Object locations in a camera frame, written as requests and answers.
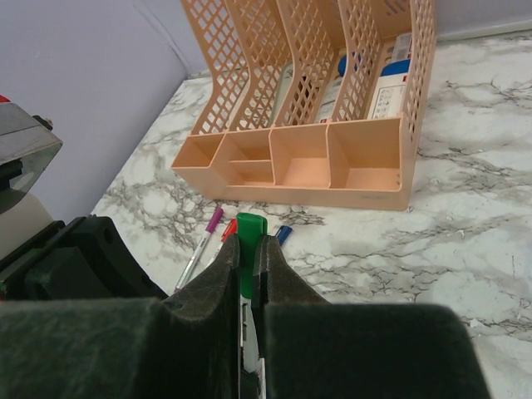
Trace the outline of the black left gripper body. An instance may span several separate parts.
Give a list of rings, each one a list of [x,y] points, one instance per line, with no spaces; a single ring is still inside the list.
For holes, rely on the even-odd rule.
[[[168,298],[108,217],[53,221],[1,257],[2,300],[97,298]]]

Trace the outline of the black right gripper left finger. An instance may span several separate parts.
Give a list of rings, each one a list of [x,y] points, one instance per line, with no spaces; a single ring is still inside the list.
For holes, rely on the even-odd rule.
[[[171,297],[1,306],[4,398],[237,398],[240,245]]]

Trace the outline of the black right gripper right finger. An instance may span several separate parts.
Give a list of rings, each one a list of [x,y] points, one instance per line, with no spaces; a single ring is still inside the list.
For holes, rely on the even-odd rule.
[[[270,398],[487,398],[472,342],[435,304],[330,303],[258,243],[252,309]]]

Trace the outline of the white green marker pen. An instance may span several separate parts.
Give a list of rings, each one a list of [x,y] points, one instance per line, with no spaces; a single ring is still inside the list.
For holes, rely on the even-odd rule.
[[[243,367],[246,376],[256,382],[257,398],[265,398],[264,361],[259,357],[259,341],[251,305],[250,299],[240,296]]]

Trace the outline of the white blue marker pen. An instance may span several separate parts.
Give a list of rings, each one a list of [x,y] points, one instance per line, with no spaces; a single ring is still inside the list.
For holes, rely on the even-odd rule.
[[[280,246],[284,245],[292,232],[293,229],[288,225],[282,225],[278,228],[275,237],[277,238]]]

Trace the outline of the white red marker pen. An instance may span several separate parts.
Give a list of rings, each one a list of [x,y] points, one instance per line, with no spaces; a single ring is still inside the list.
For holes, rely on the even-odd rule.
[[[231,219],[227,226],[224,229],[224,232],[221,235],[220,242],[223,243],[230,235],[235,234],[237,231],[237,221],[236,219]]]

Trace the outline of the green pen cap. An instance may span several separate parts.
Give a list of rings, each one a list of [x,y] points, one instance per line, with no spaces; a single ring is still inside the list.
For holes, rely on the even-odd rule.
[[[268,232],[268,221],[261,215],[238,213],[237,235],[240,247],[240,293],[252,298],[254,259],[259,241]]]

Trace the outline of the white purple marker pen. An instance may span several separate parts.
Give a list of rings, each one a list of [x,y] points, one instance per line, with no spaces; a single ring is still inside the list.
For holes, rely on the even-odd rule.
[[[175,288],[174,288],[174,292],[177,293],[179,290],[181,290],[189,281],[190,281],[190,278],[192,276],[192,273],[194,272],[195,270],[195,267],[197,265],[197,263],[199,262],[200,260],[200,256],[202,255],[202,253],[204,252],[206,246],[207,246],[207,243],[209,242],[209,239],[212,235],[212,233],[215,231],[220,219],[222,218],[224,214],[224,211],[221,207],[217,206],[214,210],[214,213],[212,214],[202,236],[201,236],[201,239],[198,243],[198,245],[196,246],[189,262],[186,264],[185,266],[185,269],[183,271],[183,273],[180,275],[176,285],[175,285]]]

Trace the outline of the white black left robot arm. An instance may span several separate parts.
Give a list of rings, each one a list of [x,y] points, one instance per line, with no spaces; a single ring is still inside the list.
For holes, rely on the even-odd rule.
[[[54,220],[31,194],[1,193],[1,298],[159,298],[112,219]]]

